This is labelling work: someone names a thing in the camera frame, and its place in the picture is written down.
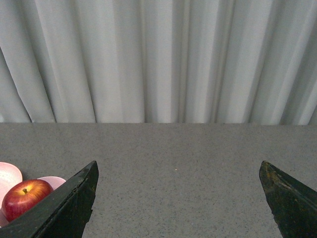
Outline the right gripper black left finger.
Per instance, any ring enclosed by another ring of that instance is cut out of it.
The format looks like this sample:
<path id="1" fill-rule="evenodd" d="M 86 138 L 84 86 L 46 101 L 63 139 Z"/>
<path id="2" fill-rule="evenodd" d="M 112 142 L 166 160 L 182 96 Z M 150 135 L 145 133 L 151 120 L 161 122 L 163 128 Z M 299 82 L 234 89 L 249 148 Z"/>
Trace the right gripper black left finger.
<path id="1" fill-rule="evenodd" d="M 80 238 L 92 214 L 99 170 L 92 161 L 19 218 L 2 238 Z"/>

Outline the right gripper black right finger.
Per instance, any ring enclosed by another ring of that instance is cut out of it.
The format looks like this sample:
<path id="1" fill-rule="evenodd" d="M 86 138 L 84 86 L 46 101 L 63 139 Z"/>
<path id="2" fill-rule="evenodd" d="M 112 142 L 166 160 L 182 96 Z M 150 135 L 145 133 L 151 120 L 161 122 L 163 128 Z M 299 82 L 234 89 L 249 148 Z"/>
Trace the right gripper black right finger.
<path id="1" fill-rule="evenodd" d="M 317 192 L 263 161 L 259 178 L 274 221 L 284 238 L 317 236 Z"/>

